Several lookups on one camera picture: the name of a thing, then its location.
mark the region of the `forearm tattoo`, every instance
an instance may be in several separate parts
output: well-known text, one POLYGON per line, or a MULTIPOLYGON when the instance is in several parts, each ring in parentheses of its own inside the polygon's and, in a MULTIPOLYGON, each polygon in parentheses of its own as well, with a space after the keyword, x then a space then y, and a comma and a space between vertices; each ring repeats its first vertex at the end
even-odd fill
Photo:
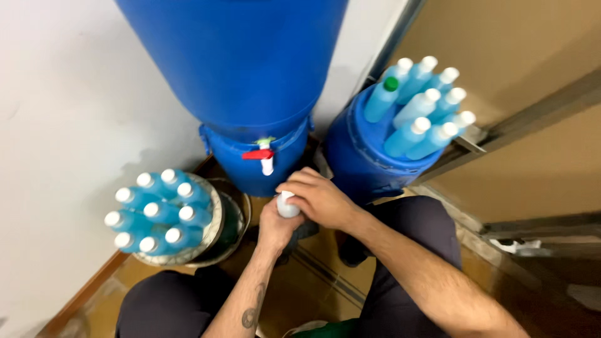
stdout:
POLYGON ((247 309, 242 314, 242 326, 245 328, 256 327, 259 322, 259 312, 261 312, 261 305, 263 303, 263 297, 265 297, 265 290, 267 284, 261 283, 257 286, 257 305, 254 308, 247 309))

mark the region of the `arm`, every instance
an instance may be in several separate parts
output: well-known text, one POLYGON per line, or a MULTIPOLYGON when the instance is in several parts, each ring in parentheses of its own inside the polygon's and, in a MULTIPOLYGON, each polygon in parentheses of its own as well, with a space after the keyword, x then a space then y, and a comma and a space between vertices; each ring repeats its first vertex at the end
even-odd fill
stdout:
POLYGON ((275 261, 303 220, 300 215, 288 219, 280 217, 275 198, 265 205, 259 221, 259 240, 251 260, 203 338, 255 336, 275 261))
POLYGON ((461 271, 382 224, 314 170, 297 171, 277 190, 296 194, 288 202, 299 206, 307 217, 365 244, 422 312, 448 334, 528 337, 503 307, 461 271))

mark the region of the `plastic bottle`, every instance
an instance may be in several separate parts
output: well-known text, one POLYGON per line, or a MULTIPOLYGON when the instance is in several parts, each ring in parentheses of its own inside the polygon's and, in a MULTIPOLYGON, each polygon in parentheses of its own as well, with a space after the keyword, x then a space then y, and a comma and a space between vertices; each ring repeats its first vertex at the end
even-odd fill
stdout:
POLYGON ((150 231, 153 223, 137 212, 121 209, 111 211, 105 216, 105 224, 116 232, 150 231))
POLYGON ((203 228, 195 226, 176 225, 167 230, 165 240, 173 248, 195 248, 203 241, 203 228))
POLYGON ((153 223, 177 224, 180 222, 178 216, 180 208, 167 202, 152 202, 144 207, 144 215, 153 223))
POLYGON ((430 120, 425 117, 418 117, 414 121, 408 121, 386 139, 384 142, 384 152, 393 158, 400 157, 426 137, 426 131, 430 129, 430 126, 430 120))
POLYGON ((476 115, 468 110, 462 111, 459 114, 450 114, 442 120, 442 123, 453 122, 459 131, 455 137, 459 137, 465 133, 466 128, 470 124, 476 122, 476 115))
POLYGON ((371 96, 365 104, 365 109, 363 109, 363 114, 368 122, 376 123, 380 121, 384 113, 397 99, 397 88, 398 80, 392 76, 376 84, 376 88, 371 92, 371 96))
POLYGON ((177 187, 185 182, 191 182, 190 177, 179 169, 165 169, 160 175, 160 179, 165 184, 165 187, 169 190, 177 193, 177 187))
POLYGON ((143 191, 170 200, 177 197, 177 191, 168 189, 158 173, 141 173, 136 183, 143 191))
POLYGON ((284 218, 293 218, 301 212, 299 207, 286 203, 286 200, 292 196, 294 196, 294 194, 290 191, 282 191, 282 193, 278 195, 278 212, 279 215, 284 218))
POLYGON ((177 187, 177 194, 184 203, 198 203, 207 207, 211 201, 209 194, 195 182, 185 182, 177 187))
POLYGON ((166 254, 178 253, 179 250, 167 242, 165 235, 166 231, 161 230, 153 232, 150 236, 144 237, 142 241, 140 241, 140 251, 148 256, 163 256, 166 254))
POLYGON ((425 93, 416 94, 392 119, 392 125, 395 129, 399 129, 409 121, 428 116, 434 111, 436 101, 440 98, 441 94, 436 89, 428 89, 425 93))
POLYGON ((466 93, 463 88, 453 88, 443 98, 436 102, 436 109, 428 115, 428 119, 433 124, 442 121, 449 114, 454 114, 458 109, 461 101, 465 99, 466 93))
POLYGON ((445 68, 442 73, 432 76, 432 78, 423 86, 421 91, 434 88, 438 89, 442 95, 447 94, 451 89, 453 89, 453 81, 455 81, 458 77, 459 71, 457 68, 445 68))
POLYGON ((414 64, 409 71, 407 83, 398 93, 397 104, 406 105, 419 93, 424 84, 432 78, 432 70, 437 64, 438 60, 435 57, 425 57, 420 63, 414 64))
POLYGON ((144 192, 137 186, 117 190, 115 199, 124 207, 135 210, 142 210, 147 204, 161 200, 159 196, 144 192))
POLYGON ((207 211, 198 203, 191 203, 180 209, 179 217, 182 224, 204 228, 211 223, 213 213, 207 211))
POLYGON ((115 246, 124 253, 135 253, 139 251, 143 237, 133 232, 120 232, 115 237, 115 246))
POLYGON ((405 153, 405 156, 412 160, 425 158, 429 154, 449 145, 453 137, 457 135, 457 131, 457 126, 452 122, 447 122, 442 126, 433 126, 426 132, 424 141, 409 149, 405 153))
POLYGON ((386 79, 389 76, 397 79, 398 81, 398 91, 403 89, 405 83, 409 79, 409 71, 413 67, 413 61, 410 58, 402 58, 397 61, 397 64, 394 66, 388 67, 382 76, 382 79, 386 79))

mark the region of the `leg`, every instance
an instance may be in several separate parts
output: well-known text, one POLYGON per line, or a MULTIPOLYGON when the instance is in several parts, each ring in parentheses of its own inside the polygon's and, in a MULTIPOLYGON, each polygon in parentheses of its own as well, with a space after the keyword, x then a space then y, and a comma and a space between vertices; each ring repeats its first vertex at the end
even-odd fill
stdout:
MULTIPOLYGON (((426 196, 404 197, 367 209, 394 230, 461 268, 455 223, 442 204, 426 196)), ((359 337, 444 337, 379 261, 359 319, 359 337)))
POLYGON ((117 320, 116 337, 200 337, 234 284, 216 266, 194 276, 161 271, 127 293, 117 320))

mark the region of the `blue plastic drum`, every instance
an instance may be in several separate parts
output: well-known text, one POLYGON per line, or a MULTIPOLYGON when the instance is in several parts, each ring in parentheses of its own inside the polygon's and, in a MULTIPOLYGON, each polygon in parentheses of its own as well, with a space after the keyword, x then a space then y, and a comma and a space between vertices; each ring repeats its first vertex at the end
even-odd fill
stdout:
POLYGON ((347 0, 117 0, 181 103, 251 143, 307 117, 326 80, 347 0))
POLYGON ((200 126, 199 132, 207 154, 213 152, 215 159, 236 188, 252 196, 271 197, 276 194, 275 188, 298 169, 309 131, 312 129, 311 119, 305 117, 296 130, 269 144, 275 153, 273 173, 269 176, 263 174, 260 160, 242 159, 242 154, 258 150, 257 144, 234 141, 217 134, 207 126, 200 126))
POLYGON ((378 123, 363 116, 363 108, 375 85, 359 93, 332 123, 324 142, 325 156, 334 173, 332 181, 357 204, 402 194, 422 172, 430 168, 443 150, 417 161, 384 153, 384 141, 394 132, 393 106, 378 123))

